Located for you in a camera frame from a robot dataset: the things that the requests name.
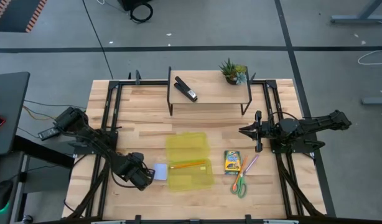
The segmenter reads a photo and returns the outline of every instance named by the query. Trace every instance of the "gray floor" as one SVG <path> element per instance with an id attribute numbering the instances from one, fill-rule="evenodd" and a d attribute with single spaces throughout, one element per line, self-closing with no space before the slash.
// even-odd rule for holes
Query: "gray floor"
<path id="1" fill-rule="evenodd" d="M 118 6 L 115 0 L 107 1 Z M 381 24 L 329 23 L 330 15 L 356 14 L 367 2 L 281 0 L 294 46 L 361 46 L 363 41 L 365 45 L 382 45 Z M 117 9 L 86 0 L 105 47 L 285 46 L 272 0 L 153 0 L 151 4 L 154 7 L 151 21 L 134 24 Z M 30 34 L 0 33 L 0 48 L 42 47 L 98 47 L 80 0 L 49 0 Z M 382 96 L 382 66 L 357 64 L 365 53 L 296 52 L 296 58 L 312 115 L 338 109 L 353 122 L 348 131 L 318 134 L 327 143 L 322 154 L 338 217 L 382 220 L 382 106 L 360 103 L 364 96 Z M 257 73 L 256 78 L 293 78 L 287 52 L 107 53 L 113 76 L 118 79 L 127 78 L 135 69 L 143 78 L 165 78 L 168 66 L 217 69 L 228 57 L 248 65 L 251 72 Z M 367 61 L 382 61 L 382 54 Z M 86 106 L 92 80 L 109 79 L 102 53 L 0 54 L 0 73 L 20 71 L 31 73 L 26 98 L 41 103 Z M 26 105 L 52 116 L 65 109 Z M 33 134 L 51 125 L 51 121 L 35 121 L 27 113 L 22 114 L 19 124 Z M 18 134 L 39 141 L 22 131 Z M 35 167 L 39 163 L 31 161 Z M 44 176 L 48 185 L 46 172 L 40 170 L 38 175 Z M 54 179 L 67 183 L 68 172 L 57 172 Z M 26 212 L 38 222 L 57 219 L 62 212 L 66 188 L 51 185 L 50 192 L 30 196 L 27 204 Z"/>

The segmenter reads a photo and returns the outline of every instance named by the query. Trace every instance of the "stapler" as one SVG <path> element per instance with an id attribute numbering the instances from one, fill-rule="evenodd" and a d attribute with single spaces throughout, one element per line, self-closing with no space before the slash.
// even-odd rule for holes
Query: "stapler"
<path id="1" fill-rule="evenodd" d="M 182 92 L 188 99 L 190 99 L 193 102 L 195 102 L 198 99 L 197 94 L 195 94 L 195 92 L 192 91 L 190 87 L 187 86 L 183 80 L 181 80 L 180 77 L 175 77 L 174 79 L 177 81 L 174 84 L 174 87 L 176 87 L 176 89 L 180 90 L 180 92 Z"/>

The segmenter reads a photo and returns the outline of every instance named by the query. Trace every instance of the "sticky note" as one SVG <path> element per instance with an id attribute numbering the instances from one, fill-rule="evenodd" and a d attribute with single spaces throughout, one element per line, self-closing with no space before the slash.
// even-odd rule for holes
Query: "sticky note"
<path id="1" fill-rule="evenodd" d="M 167 164 L 154 164 L 154 180 L 167 180 Z"/>

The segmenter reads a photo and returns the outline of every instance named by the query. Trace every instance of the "green light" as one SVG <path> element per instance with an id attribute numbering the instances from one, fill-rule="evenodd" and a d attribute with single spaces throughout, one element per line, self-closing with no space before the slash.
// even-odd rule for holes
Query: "green light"
<path id="1" fill-rule="evenodd" d="M 0 209 L 0 214 L 5 213 L 7 209 L 9 209 L 9 204 L 10 203 L 8 202 L 4 208 Z"/>

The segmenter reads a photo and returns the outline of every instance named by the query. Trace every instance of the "black desk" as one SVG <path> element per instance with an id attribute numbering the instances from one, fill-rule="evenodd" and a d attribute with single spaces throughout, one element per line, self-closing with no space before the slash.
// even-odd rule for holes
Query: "black desk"
<path id="1" fill-rule="evenodd" d="M 14 222 L 22 218 L 26 200 L 26 194 L 23 194 L 24 185 L 21 185 L 19 189 L 17 200 L 16 193 L 19 182 L 26 181 L 26 173 L 21 172 L 25 155 L 68 169 L 71 169 L 73 165 L 72 157 L 16 136 L 29 76 L 28 72 L 0 75 L 0 116 L 6 120 L 0 127 L 0 182 L 17 175 L 12 179 L 14 187 L 7 208 L 0 212 L 0 224 L 9 223 L 12 215 Z"/>

